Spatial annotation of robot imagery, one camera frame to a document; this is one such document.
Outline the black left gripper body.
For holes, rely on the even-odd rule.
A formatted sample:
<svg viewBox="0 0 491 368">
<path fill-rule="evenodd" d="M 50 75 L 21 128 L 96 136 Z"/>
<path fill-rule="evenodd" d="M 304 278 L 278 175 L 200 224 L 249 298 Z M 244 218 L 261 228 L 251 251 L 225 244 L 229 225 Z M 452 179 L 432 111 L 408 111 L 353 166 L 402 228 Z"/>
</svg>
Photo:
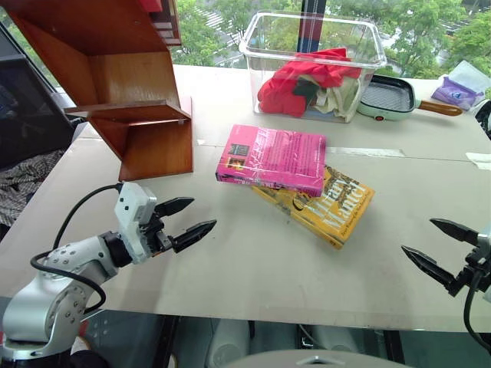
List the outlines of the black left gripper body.
<svg viewBox="0 0 491 368">
<path fill-rule="evenodd" d="M 155 213 L 150 216 L 147 224 L 140 225 L 140 234 L 152 257 L 173 248 L 173 238 L 164 232 L 164 223 Z"/>
</svg>

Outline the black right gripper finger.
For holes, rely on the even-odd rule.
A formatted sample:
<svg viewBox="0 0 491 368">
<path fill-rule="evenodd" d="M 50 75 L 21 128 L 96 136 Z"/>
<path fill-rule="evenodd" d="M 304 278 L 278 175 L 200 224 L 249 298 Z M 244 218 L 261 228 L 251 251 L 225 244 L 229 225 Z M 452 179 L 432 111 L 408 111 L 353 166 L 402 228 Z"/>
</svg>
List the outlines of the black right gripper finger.
<svg viewBox="0 0 491 368">
<path fill-rule="evenodd" d="M 401 246 L 404 254 L 426 275 L 443 285 L 448 294 L 455 297 L 459 289 L 455 289 L 455 277 L 445 269 L 441 268 L 435 260 L 417 249 Z"/>
<path fill-rule="evenodd" d="M 460 242 L 466 242 L 473 246 L 478 245 L 479 233 L 465 225 L 461 225 L 443 218 L 431 218 L 430 222 L 438 227 L 442 232 Z"/>
</svg>

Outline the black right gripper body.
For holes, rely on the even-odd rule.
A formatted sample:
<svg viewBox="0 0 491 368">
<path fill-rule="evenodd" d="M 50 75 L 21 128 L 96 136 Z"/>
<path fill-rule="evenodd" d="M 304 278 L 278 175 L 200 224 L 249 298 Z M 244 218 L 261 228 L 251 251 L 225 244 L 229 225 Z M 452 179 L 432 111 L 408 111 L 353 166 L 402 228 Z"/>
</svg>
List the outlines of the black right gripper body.
<svg viewBox="0 0 491 368">
<path fill-rule="evenodd" d="M 457 276 L 460 288 L 470 287 L 472 279 L 480 276 L 476 289 L 487 292 L 490 287 L 490 247 L 482 245 L 474 248 L 465 257 L 465 262 L 463 270 Z"/>
</svg>

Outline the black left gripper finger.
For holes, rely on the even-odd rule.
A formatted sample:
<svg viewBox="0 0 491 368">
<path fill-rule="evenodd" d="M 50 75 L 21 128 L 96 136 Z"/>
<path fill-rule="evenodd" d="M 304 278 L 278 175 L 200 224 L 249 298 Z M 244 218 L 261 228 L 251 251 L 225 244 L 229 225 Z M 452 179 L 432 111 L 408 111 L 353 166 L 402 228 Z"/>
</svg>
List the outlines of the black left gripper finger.
<svg viewBox="0 0 491 368">
<path fill-rule="evenodd" d="M 199 242 L 209 232 L 211 232 L 216 223 L 217 221 L 215 219 L 200 222 L 191 228 L 188 228 L 183 234 L 173 238 L 172 243 L 174 252 L 179 253 L 191 245 Z"/>
<path fill-rule="evenodd" d="M 193 201 L 194 198 L 191 197 L 176 197 L 156 205 L 154 208 L 154 213 L 159 219 L 162 217 L 171 216 L 185 209 Z"/>
</svg>

